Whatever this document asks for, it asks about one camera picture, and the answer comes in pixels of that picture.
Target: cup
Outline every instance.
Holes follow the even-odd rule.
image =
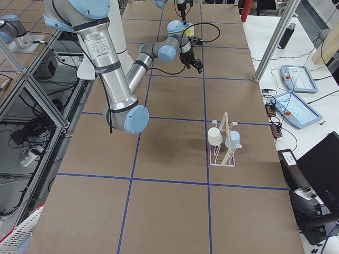
[[[222,136],[217,127],[208,130],[208,142],[212,146],[219,146],[222,143]]]
[[[230,137],[230,139],[231,139],[231,146],[232,146],[232,149],[235,149],[235,148],[236,148],[236,145],[237,145],[237,144],[240,144],[240,134],[239,134],[239,132],[237,132],[237,131],[230,131],[229,137]],[[226,138],[226,140],[225,140],[225,146],[228,148],[228,141],[227,141],[227,138]]]

